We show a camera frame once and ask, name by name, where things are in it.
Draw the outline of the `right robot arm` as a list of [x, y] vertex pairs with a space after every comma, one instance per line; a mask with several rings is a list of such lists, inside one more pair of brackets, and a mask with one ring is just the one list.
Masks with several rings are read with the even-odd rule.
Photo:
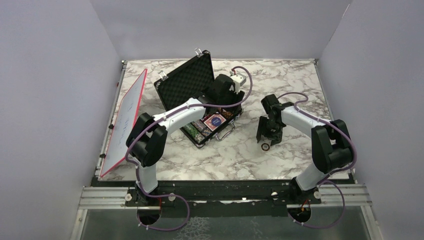
[[289, 199], [300, 204], [310, 190], [331, 174], [343, 171], [356, 160], [347, 125], [344, 121], [325, 120], [301, 110], [296, 103], [281, 103], [274, 95], [261, 100], [266, 116], [261, 116], [256, 133], [257, 141], [265, 138], [274, 146], [282, 142], [283, 129], [291, 126], [311, 139], [312, 163], [290, 181]]

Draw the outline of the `black poker case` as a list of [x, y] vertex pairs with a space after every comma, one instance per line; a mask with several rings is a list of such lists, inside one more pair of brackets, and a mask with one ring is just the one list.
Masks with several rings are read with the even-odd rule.
[[[228, 125], [233, 124], [243, 111], [226, 111], [224, 108], [235, 107], [220, 105], [225, 93], [235, 91], [235, 84], [230, 78], [236, 74], [233, 70], [228, 75], [214, 75], [211, 54], [207, 50], [195, 50], [196, 56], [172, 70], [161, 74], [161, 78], [154, 82], [154, 87], [166, 111], [180, 108], [184, 105], [206, 104], [202, 118], [196, 119], [181, 128], [181, 131], [198, 148], [202, 148], [209, 140], [218, 136]], [[226, 122], [211, 131], [204, 124], [204, 120], [214, 114], [221, 114]]]

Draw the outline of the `blue dealer button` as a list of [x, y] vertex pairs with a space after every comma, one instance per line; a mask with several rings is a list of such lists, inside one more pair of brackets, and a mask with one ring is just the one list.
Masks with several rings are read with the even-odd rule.
[[210, 123], [214, 126], [214, 127], [218, 127], [222, 124], [222, 120], [220, 117], [213, 117], [210, 121]]

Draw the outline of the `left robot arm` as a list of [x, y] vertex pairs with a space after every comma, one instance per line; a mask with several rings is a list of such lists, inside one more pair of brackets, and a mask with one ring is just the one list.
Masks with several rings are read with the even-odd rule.
[[205, 90], [190, 97], [181, 105], [164, 113], [141, 114], [127, 140], [125, 159], [136, 167], [136, 182], [140, 188], [138, 199], [144, 205], [157, 200], [158, 187], [156, 164], [162, 158], [166, 140], [173, 132], [196, 121], [205, 120], [200, 133], [213, 131], [225, 122], [223, 112], [234, 114], [250, 95], [240, 90], [252, 78], [241, 73], [220, 74]]

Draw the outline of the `red card deck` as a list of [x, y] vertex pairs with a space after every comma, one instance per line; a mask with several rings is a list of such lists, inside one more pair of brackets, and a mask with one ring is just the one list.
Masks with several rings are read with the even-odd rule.
[[207, 128], [209, 128], [212, 132], [215, 131], [218, 127], [220, 127], [223, 123], [226, 122], [226, 119], [219, 113], [212, 114], [207, 119], [203, 121]]

